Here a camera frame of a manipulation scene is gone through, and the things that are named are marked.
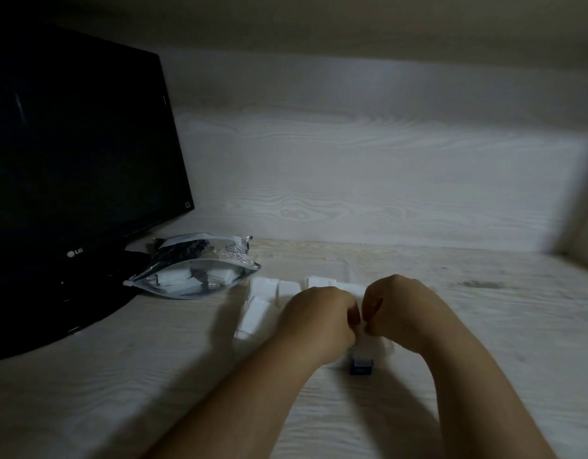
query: lg logo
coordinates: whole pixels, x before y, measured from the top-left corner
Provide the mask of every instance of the lg logo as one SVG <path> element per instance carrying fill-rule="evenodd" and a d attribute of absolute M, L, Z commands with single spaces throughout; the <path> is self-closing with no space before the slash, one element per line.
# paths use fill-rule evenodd
<path fill-rule="evenodd" d="M 72 257 L 73 257 L 73 256 L 75 256 L 76 254 L 80 254 L 80 253 L 82 253 L 83 251 L 84 251 L 84 248 L 79 248 L 79 249 L 77 249 L 77 250 L 69 251 L 69 252 L 67 253 L 67 257 L 68 257 L 68 258 L 72 258 Z"/>

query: black monitor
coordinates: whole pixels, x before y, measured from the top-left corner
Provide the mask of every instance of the black monitor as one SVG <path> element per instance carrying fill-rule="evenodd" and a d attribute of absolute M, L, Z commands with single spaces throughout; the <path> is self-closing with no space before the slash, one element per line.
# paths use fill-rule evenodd
<path fill-rule="evenodd" d="M 129 301 L 127 239 L 193 208 L 158 55 L 0 27 L 0 357 Z"/>

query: desk surface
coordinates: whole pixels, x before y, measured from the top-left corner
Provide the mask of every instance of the desk surface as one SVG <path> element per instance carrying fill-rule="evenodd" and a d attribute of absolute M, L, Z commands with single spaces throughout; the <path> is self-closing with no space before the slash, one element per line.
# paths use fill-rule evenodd
<path fill-rule="evenodd" d="M 251 253 L 260 263 L 340 262 L 366 283 L 419 278 L 489 348 L 558 454 L 588 458 L 588 271 L 558 257 L 451 248 L 255 240 Z M 76 335 L 0 361 L 0 458 L 138 457 L 233 367 L 245 292 L 140 295 Z M 274 457 L 440 456 L 425 364 L 397 348 L 384 365 L 368 378 L 318 370 Z"/>

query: clear plastic bag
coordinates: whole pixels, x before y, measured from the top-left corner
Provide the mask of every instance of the clear plastic bag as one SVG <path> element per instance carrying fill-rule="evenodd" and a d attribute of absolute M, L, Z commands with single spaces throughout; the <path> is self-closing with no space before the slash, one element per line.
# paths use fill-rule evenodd
<path fill-rule="evenodd" d="M 247 255 L 251 239 L 206 233 L 155 239 L 150 265 L 123 284 L 175 299 L 229 289 L 260 270 Z"/>

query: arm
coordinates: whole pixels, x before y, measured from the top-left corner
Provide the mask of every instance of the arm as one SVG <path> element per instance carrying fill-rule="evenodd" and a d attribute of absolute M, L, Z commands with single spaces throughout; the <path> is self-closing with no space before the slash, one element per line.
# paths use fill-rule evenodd
<path fill-rule="evenodd" d="M 555 458 L 493 357 L 436 293 L 393 275 L 368 287 L 362 313 L 368 333 L 428 364 L 449 458 Z"/>
<path fill-rule="evenodd" d="M 355 342 L 348 314 L 352 324 L 359 323 L 354 297 L 336 288 L 311 288 L 296 295 L 275 335 L 145 457 L 267 458 L 308 378 Z"/>

